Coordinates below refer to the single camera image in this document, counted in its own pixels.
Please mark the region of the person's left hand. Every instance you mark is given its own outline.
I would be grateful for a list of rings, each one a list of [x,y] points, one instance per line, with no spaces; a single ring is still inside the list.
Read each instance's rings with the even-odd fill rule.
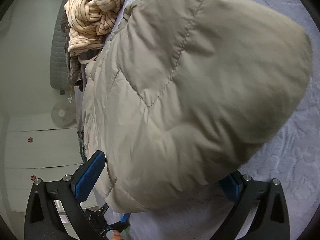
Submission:
[[[113,230],[113,236],[111,237],[111,240],[123,240],[123,237],[119,231]]]

